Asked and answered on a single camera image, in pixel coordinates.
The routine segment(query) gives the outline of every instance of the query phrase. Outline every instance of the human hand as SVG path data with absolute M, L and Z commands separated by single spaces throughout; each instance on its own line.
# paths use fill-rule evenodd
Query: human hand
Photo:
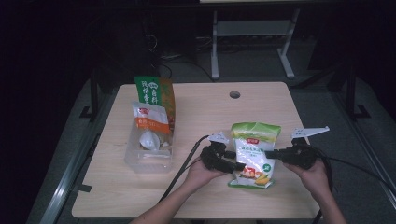
M 311 192 L 315 199 L 324 194 L 331 193 L 323 161 L 316 160 L 314 165 L 308 170 L 287 163 L 283 164 L 301 178 L 304 186 Z
M 189 168 L 189 172 L 182 186 L 196 191 L 208 184 L 212 179 L 222 175 L 226 175 L 226 173 L 218 170 L 208 170 L 201 159 L 196 158 L 192 162 L 192 166 Z

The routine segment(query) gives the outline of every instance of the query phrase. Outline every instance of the person's left hand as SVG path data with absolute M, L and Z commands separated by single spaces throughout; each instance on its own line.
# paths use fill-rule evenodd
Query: person's left hand
M 208 184 L 212 179 L 222 175 L 226 175 L 226 173 L 218 170 L 208 170 L 198 157 L 192 162 L 192 166 L 189 168 L 189 173 L 182 185 L 196 191 Z

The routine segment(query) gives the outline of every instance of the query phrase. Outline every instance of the table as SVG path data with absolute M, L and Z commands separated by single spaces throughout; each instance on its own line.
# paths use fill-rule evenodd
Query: table
M 231 98 L 231 91 L 238 91 L 240 97 Z M 303 127 L 288 87 L 282 82 L 174 84 L 174 92 L 177 113 L 172 171 L 136 174 L 124 162 L 134 119 L 131 102 L 138 97 L 135 85 L 123 85 L 83 180 L 83 185 L 92 189 L 78 193 L 73 216 L 137 217 L 160 200 L 202 136 L 221 131 L 227 134 L 236 122 L 280 125 L 276 148 L 290 146 L 293 130 Z M 195 156 L 207 145 L 209 141 L 204 140 Z M 275 184 L 269 189 L 229 188 L 227 183 L 232 179 L 233 175 L 225 175 L 212 180 L 185 202 L 175 218 L 313 218 L 319 210 L 299 177 L 280 161 L 276 161 L 274 170 Z

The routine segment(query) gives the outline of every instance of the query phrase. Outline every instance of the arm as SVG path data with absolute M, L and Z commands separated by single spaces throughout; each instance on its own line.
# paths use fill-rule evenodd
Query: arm
M 304 186 L 311 192 L 312 197 L 320 207 L 325 223 L 347 223 L 329 189 L 326 169 L 322 161 L 316 161 L 309 170 L 286 163 L 284 165 L 296 173 L 301 178 Z
M 148 211 L 135 218 L 131 224 L 169 223 L 178 209 L 180 209 L 181 205 L 183 205 L 196 190 L 208 184 L 213 178 L 221 175 L 225 175 L 225 173 L 220 171 L 209 171 L 202 161 L 195 159 L 194 164 L 190 167 L 189 173 L 181 186 L 170 193 L 160 203 L 157 203 Z

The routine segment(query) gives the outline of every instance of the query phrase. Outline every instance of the forearm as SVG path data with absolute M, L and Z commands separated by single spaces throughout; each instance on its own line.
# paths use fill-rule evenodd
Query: forearm
M 147 212 L 135 218 L 131 224 L 149 223 L 162 224 L 169 223 L 177 213 L 181 205 L 194 193 L 191 189 L 178 188 L 169 194 L 160 203 L 150 208 Z
M 324 223 L 326 224 L 344 224 L 347 221 L 344 218 L 343 213 L 338 207 L 337 202 L 331 194 L 314 196 L 318 202 L 320 210 L 323 215 Z

